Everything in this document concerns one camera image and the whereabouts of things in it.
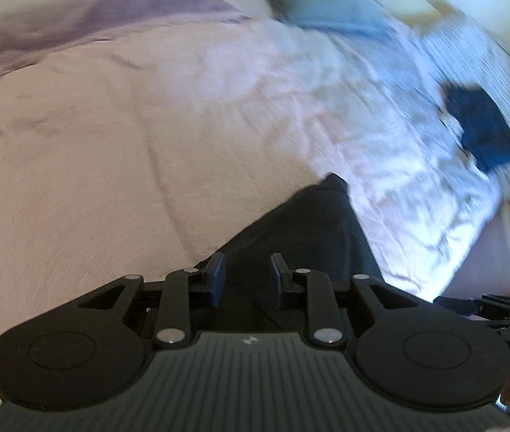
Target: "navy blue cloth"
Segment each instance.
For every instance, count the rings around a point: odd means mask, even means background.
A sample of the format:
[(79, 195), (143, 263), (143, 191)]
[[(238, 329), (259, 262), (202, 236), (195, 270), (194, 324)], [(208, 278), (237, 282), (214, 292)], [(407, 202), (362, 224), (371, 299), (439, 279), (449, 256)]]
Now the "navy blue cloth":
[(510, 128), (499, 107), (484, 89), (445, 87), (447, 111), (463, 127), (461, 145), (487, 173), (510, 162)]

